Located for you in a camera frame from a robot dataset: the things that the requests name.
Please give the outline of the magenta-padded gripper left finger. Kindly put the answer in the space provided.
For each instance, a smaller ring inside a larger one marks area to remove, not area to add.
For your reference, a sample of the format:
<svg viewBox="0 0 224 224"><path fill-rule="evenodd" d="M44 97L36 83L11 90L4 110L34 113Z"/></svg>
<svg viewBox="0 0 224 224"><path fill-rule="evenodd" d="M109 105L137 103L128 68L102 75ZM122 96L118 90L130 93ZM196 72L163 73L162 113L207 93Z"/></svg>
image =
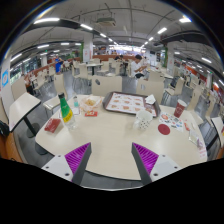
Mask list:
<svg viewBox="0 0 224 224"><path fill-rule="evenodd" d="M54 156L42 169L80 185L91 152L91 143L86 143L66 155L58 154Z"/></svg>

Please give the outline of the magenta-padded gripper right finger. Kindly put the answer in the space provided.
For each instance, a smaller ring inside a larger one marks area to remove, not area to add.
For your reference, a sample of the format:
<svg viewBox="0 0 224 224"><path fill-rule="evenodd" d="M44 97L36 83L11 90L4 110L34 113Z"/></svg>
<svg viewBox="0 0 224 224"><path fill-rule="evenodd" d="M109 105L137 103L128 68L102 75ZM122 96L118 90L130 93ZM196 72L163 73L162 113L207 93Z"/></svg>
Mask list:
<svg viewBox="0 0 224 224"><path fill-rule="evenodd" d="M131 152L143 185L159 180L181 169L169 156L158 155L137 143L132 144Z"/></svg>

